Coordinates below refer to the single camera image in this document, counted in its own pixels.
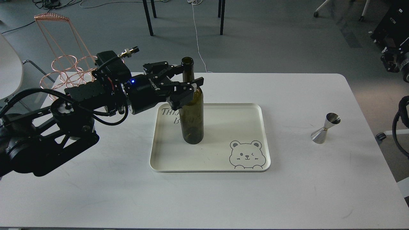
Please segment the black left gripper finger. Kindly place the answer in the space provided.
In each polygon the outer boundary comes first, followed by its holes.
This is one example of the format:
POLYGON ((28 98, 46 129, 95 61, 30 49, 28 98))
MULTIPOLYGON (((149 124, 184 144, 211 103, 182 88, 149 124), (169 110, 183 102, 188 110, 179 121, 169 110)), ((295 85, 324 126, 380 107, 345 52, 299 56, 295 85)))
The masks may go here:
POLYGON ((167 61, 143 64, 143 70, 146 75, 152 79, 155 84, 171 84, 172 78, 183 72, 182 65, 170 65, 167 61))
POLYGON ((159 83, 159 98, 161 102, 167 102, 173 110, 181 109, 193 100, 196 89, 202 86, 204 78, 200 77, 190 82, 172 81, 165 77, 159 83))

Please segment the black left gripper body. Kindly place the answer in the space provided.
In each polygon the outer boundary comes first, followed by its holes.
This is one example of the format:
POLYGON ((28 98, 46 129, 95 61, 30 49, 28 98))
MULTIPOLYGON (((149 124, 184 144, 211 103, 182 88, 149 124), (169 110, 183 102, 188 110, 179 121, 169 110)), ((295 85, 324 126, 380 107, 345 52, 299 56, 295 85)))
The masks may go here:
POLYGON ((155 74, 139 74, 125 82, 125 92, 133 115, 151 109, 170 97, 170 90, 161 84, 162 80, 163 77, 155 74))

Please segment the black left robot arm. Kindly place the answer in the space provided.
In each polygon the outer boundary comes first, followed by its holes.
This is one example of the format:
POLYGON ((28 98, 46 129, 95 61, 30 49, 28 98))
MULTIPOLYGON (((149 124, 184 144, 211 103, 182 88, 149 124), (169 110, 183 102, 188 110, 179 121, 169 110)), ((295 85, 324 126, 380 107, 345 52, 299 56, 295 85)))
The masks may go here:
POLYGON ((97 54, 94 81, 56 90, 30 88, 13 96, 1 110, 1 176, 14 171, 45 176, 99 141, 95 122, 108 126, 167 102, 172 110, 193 101, 203 85, 195 78, 193 59, 184 57, 180 65, 168 62, 144 64, 144 73, 132 76, 123 58, 139 51, 97 54), (42 109, 25 114, 9 113, 23 98, 47 93, 57 99, 42 109))

